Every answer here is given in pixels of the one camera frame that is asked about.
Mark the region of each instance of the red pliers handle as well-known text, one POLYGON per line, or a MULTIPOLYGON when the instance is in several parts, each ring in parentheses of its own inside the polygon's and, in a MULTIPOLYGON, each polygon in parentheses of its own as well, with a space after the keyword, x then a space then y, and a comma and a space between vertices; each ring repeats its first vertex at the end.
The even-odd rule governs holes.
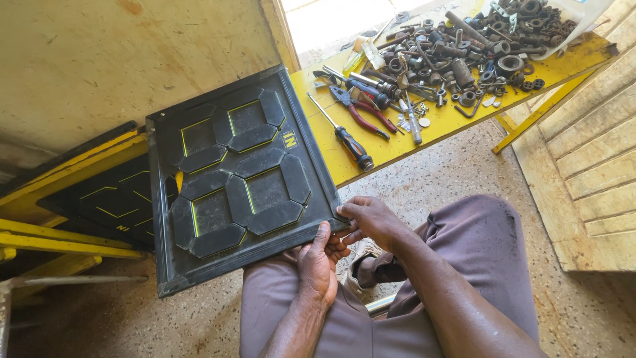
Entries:
POLYGON ((351 112, 351 115, 353 116, 354 120, 359 125, 363 126, 364 128, 367 128, 369 131, 381 136, 382 138, 386 140, 391 139, 391 137, 386 132, 381 131, 378 127, 365 121, 362 118, 362 116, 360 116, 360 113, 358 113, 356 108, 370 112, 374 116, 378 117, 378 119, 380 119, 380 121, 384 124, 384 126, 388 128, 392 133, 395 133, 398 131, 396 126, 394 126, 393 123, 389 122, 389 120, 382 114, 382 112, 376 110, 372 105, 364 103, 364 102, 357 102, 356 104, 351 104, 349 106, 349 112, 351 112))

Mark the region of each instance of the pile of metal parts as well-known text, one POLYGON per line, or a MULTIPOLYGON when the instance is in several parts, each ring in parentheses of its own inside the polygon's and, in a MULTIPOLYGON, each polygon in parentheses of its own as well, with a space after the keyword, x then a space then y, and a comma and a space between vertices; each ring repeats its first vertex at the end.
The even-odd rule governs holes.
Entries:
POLYGON ((467 118, 474 116, 486 93, 501 97, 507 93, 506 85, 515 92, 515 87, 524 92, 543 88, 543 80, 527 80, 534 73, 529 55, 542 55, 548 47, 560 45, 576 23, 562 22, 561 11, 547 6, 545 0, 500 0, 490 5, 488 15, 459 18, 449 11, 448 21, 437 26, 427 19, 401 27, 387 35, 389 42, 377 47, 387 65, 380 71, 366 68, 360 74, 351 73, 350 78, 401 104, 384 107, 406 112, 400 101, 408 91, 438 108, 450 97, 467 118), (479 69, 479 78, 471 68, 479 69), (472 113, 461 107, 472 107, 472 113))

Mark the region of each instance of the pliers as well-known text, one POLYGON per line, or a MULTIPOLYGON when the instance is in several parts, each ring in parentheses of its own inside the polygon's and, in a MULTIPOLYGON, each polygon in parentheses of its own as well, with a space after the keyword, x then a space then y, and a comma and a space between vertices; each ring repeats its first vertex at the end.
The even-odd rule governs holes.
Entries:
POLYGON ((343 90, 343 89, 341 89, 340 87, 337 87, 337 86, 330 86, 329 87, 329 91, 330 91, 331 95, 336 99, 336 102, 342 103, 344 106, 346 106, 349 109, 349 112, 351 112, 351 115, 354 117, 354 120, 359 125, 363 126, 364 128, 366 128, 369 131, 381 136, 382 138, 384 138, 386 140, 391 139, 391 137, 389 137, 389 135, 386 132, 383 132, 383 131, 379 130, 378 127, 376 127, 373 124, 365 121, 362 118, 362 116, 360 116, 360 113, 358 113, 356 108, 358 108, 360 110, 364 110, 364 111, 370 112, 374 116, 378 117, 378 119, 380 119, 380 121, 384 124, 384 126, 386 128, 388 128, 388 130, 391 131, 391 133, 397 133, 398 128, 396 126, 394 126, 393 123, 391 123, 387 119, 387 117, 385 117, 382 114, 382 112, 376 110, 372 105, 370 105, 368 103, 360 102, 360 101, 358 101, 356 99, 351 98, 351 95, 349 94, 349 92, 347 92, 346 90, 343 90))

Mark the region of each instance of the hand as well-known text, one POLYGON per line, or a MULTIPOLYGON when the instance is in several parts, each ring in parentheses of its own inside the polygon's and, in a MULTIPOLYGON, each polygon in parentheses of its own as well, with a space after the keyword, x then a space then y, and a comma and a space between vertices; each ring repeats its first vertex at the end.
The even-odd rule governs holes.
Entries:
POLYGON ((385 251, 393 252, 395 239, 412 233, 386 204, 376 197, 356 196, 339 206, 336 212, 351 219, 351 226, 335 235, 351 245, 371 238, 385 251))
POLYGON ((298 295, 331 306, 338 292, 336 264, 350 253, 339 237, 331 235, 329 223, 321 222, 314 242, 304 245, 298 254, 298 295))

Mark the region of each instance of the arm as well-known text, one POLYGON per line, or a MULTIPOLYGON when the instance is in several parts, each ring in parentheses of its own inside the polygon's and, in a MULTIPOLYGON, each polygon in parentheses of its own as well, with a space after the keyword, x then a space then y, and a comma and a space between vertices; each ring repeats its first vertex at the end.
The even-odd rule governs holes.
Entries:
POLYGON ((260 358, 313 356, 324 318, 338 291, 336 263, 350 254, 347 246, 330 234, 329 223, 323 221, 314 242, 300 249, 298 293, 260 358))
POLYGON ((338 233, 345 244, 368 236, 400 260, 447 357, 547 357, 379 199, 355 197, 339 213, 354 219, 338 233))

